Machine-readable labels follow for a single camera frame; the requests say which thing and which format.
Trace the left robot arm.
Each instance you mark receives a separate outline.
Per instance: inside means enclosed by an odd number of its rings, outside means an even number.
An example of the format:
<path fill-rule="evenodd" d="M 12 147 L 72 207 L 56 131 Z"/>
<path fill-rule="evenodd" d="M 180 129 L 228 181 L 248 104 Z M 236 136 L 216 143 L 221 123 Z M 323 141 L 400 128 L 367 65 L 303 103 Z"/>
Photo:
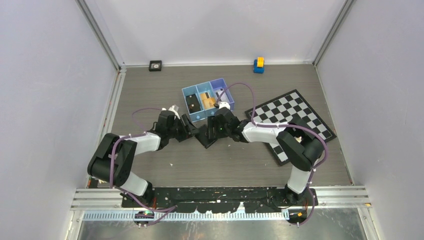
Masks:
<path fill-rule="evenodd" d="M 132 172 L 135 156 L 162 150 L 171 139 L 182 142 L 198 132 L 186 114 L 179 116 L 173 110 L 162 110 L 152 128 L 144 133 L 104 135 L 87 166 L 87 173 L 133 194 L 136 203 L 148 207 L 154 199 L 152 184 Z"/>

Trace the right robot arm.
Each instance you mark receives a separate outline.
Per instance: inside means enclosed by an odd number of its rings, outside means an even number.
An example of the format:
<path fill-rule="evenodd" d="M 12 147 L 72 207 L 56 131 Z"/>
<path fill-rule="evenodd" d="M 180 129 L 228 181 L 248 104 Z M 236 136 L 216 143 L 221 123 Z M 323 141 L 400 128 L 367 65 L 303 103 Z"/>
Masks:
<path fill-rule="evenodd" d="M 284 123 L 239 120 L 227 107 L 207 118 L 207 138 L 215 141 L 231 138 L 241 143 L 279 145 L 292 164 L 283 197 L 290 205 L 299 205 L 312 194 L 311 180 L 316 168 L 328 157 L 328 147 L 316 132 L 299 117 Z"/>

